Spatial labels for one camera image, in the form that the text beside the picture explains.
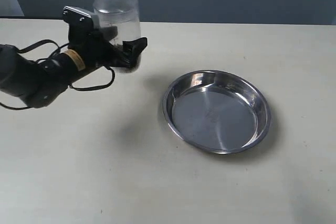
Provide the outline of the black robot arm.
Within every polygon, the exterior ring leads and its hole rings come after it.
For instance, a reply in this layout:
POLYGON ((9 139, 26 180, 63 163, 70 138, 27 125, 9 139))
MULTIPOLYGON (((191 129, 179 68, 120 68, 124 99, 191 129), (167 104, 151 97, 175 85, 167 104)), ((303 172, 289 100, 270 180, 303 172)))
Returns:
POLYGON ((24 102, 26 109, 50 105, 73 83, 104 67, 114 78, 115 68, 134 71, 142 51, 147 47, 145 37, 112 45, 97 28, 69 26, 67 50, 57 47, 49 57, 29 60, 22 55, 50 43, 41 40, 26 48, 1 45, 1 91, 24 102))

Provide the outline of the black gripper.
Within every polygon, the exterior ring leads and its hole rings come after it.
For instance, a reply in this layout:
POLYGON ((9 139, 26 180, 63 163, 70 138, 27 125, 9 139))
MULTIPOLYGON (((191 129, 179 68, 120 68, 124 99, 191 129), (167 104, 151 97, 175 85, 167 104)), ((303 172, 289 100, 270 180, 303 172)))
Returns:
POLYGON ((118 36, 117 26, 84 29, 69 26, 69 48, 77 51, 88 64, 118 68, 120 71, 133 71, 141 61, 141 54, 148 46, 148 39, 141 37, 133 41, 112 44, 118 36))

